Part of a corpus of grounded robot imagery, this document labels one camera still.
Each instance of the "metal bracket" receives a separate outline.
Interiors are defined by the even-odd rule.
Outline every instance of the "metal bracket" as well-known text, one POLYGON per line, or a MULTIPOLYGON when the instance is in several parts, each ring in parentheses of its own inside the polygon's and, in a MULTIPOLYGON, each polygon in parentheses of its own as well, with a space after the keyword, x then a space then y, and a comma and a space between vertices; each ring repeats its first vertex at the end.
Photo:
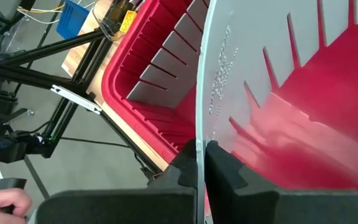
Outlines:
POLYGON ((76 104, 86 108, 87 110, 90 110, 90 111, 96 113, 96 114, 100 114, 100 112, 102 111, 102 109, 96 103, 92 103, 89 100, 87 100, 87 99, 73 93, 72 91, 61 87, 61 86, 52 85, 50 91, 57 93, 60 96, 70 100, 71 102, 76 103, 76 104))

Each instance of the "black metal frame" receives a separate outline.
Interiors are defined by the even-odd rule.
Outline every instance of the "black metal frame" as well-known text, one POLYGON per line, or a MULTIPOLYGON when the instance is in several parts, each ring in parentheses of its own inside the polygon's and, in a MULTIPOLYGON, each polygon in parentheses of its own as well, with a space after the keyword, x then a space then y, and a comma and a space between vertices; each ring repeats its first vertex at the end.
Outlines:
MULTIPOLYGON (((31 85, 44 89, 51 89, 52 85, 62 86, 82 97, 93 100, 93 94, 87 94, 90 83, 98 71, 102 61, 107 55, 112 42, 104 37, 101 30, 95 30, 78 37, 56 42, 34 50, 17 54, 13 57, 0 61, 0 79, 17 82, 20 84, 31 85), (43 57, 90 42, 81 62, 76 69, 73 77, 62 78, 38 72, 28 68, 20 67, 23 63, 28 63, 43 57)), ((49 158, 59 143, 68 123, 73 117, 78 105, 62 98, 50 118, 45 131, 42 133, 44 139, 42 150, 38 150, 45 158, 49 158)), ((154 174, 161 170, 133 143, 133 141, 123 133, 118 126, 109 119, 105 113, 102 117, 110 126, 123 138, 137 156, 139 156, 154 174)))
MULTIPOLYGON (((26 8, 27 10, 30 10, 32 6, 34 5, 35 0, 30 1, 22 1, 21 6, 23 8, 26 8)), ((24 14, 16 12, 14 17, 11 20, 5 19, 3 17, 0 17, 0 22, 2 22, 4 25, 0 25, 0 35, 3 35, 5 32, 9 31, 15 24, 17 24, 22 18, 24 17, 24 14)))

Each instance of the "wooden table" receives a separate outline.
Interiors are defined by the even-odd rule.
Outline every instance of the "wooden table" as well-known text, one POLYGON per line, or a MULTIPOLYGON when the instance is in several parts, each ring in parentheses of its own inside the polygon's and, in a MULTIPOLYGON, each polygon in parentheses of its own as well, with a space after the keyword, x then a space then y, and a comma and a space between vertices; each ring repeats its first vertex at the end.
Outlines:
MULTIPOLYGON (((97 18, 103 18, 108 9, 111 0, 100 0, 95 6, 95 15, 97 18)), ((83 27, 80 30, 79 34, 84 34, 87 32, 93 31, 95 28, 99 27, 97 20, 94 18, 92 12, 89 13, 88 17, 85 20, 83 27)), ((132 141, 161 169, 165 170, 168 166, 167 162, 162 159, 162 157, 154 151, 112 108, 104 102, 102 93, 101 93, 101 82, 106 69, 107 64, 110 62, 111 57, 114 55, 119 43, 122 38, 118 41, 115 41, 110 48, 106 58, 104 59, 102 65, 100 66, 98 72, 96 73, 92 84, 88 88, 88 92, 93 92, 96 95, 95 102, 102 108, 102 110, 132 139, 132 141)), ((75 47, 68 52, 68 55, 65 61, 62 64, 62 68, 72 76, 84 55, 89 44, 84 44, 79 47, 75 47)))

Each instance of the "white cable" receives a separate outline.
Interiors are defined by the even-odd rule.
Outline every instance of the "white cable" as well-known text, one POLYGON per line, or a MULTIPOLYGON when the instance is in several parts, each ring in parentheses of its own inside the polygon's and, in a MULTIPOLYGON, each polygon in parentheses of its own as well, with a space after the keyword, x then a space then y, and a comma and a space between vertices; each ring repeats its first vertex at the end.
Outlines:
POLYGON ((20 10, 17 10, 17 11, 18 11, 19 13, 21 13, 21 14, 27 16, 28 18, 30 18, 30 19, 32 19, 32 20, 34 20, 34 21, 36 21, 36 22, 39 22, 39 23, 41 23, 41 24, 54 24, 54 23, 56 23, 56 22, 59 22, 59 19, 57 19, 57 20, 55 20, 55 21, 52 21, 52 22, 40 21, 40 20, 38 20, 38 19, 36 19, 36 18, 34 18, 34 17, 28 15, 27 13, 24 13, 24 12, 22 12, 22 11, 20 11, 20 10))
POLYGON ((43 9, 31 9, 31 11, 37 11, 37 12, 62 12, 60 10, 43 10, 43 9))
MULTIPOLYGON (((95 2, 92 2, 91 4, 85 6, 84 8, 90 7, 90 6, 92 6, 93 4, 95 4, 95 2)), ((17 11, 18 11, 19 13, 21 13, 21 14, 27 16, 28 18, 34 20, 35 22, 39 22, 39 23, 41 23, 41 24, 54 24, 54 23, 56 23, 56 22, 59 22, 59 19, 57 19, 57 20, 55 20, 55 21, 52 21, 52 22, 40 21, 40 20, 38 20, 38 19, 36 19, 36 18, 34 18, 34 17, 28 15, 27 13, 25 13, 24 11, 22 11, 22 10, 20 10, 20 9, 18 9, 17 11)), ((35 10, 35 11, 43 11, 43 12, 62 12, 62 11, 41 10, 41 9, 37 9, 37 10, 35 10)))

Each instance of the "red tray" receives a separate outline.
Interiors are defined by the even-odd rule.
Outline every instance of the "red tray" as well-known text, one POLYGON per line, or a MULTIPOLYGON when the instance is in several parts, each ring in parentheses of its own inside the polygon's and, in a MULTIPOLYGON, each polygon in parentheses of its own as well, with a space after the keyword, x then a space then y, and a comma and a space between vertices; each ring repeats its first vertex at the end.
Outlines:
MULTIPOLYGON (((195 88, 175 109, 126 96, 190 3, 146 0, 102 81, 105 102, 167 162, 195 137, 195 88)), ((283 86, 272 83, 262 108, 253 101, 248 127, 237 129, 233 154, 281 187, 358 188, 358 25, 321 44, 283 86)))

